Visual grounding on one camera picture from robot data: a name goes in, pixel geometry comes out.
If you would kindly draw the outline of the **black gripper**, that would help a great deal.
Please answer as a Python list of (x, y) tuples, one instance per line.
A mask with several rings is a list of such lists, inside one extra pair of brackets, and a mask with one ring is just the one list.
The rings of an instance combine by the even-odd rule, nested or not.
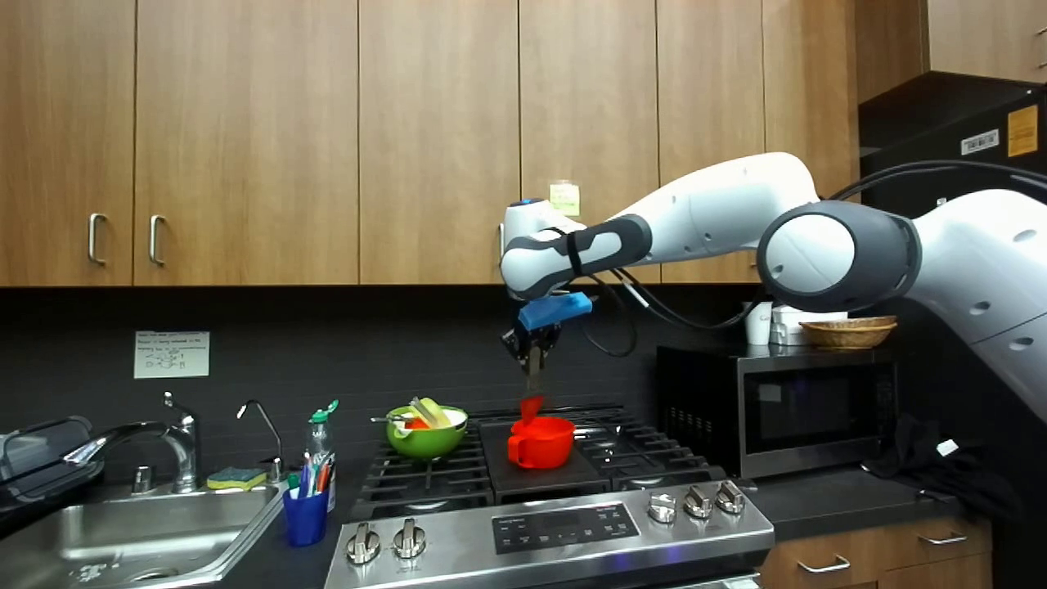
[(548, 355), (548, 346), (559, 340), (557, 326), (536, 326), (528, 331), (519, 320), (513, 320), (505, 334), (500, 344), (505, 350), (518, 361), (524, 375), (536, 375)]

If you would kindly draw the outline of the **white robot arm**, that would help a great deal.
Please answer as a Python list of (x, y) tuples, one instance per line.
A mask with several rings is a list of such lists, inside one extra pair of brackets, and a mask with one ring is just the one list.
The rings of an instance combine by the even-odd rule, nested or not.
[(806, 310), (910, 298), (1047, 419), (1047, 207), (988, 185), (905, 219), (822, 198), (806, 160), (748, 155), (685, 172), (604, 222), (546, 198), (505, 208), (500, 278), (533, 302), (577, 274), (753, 250), (765, 291)]

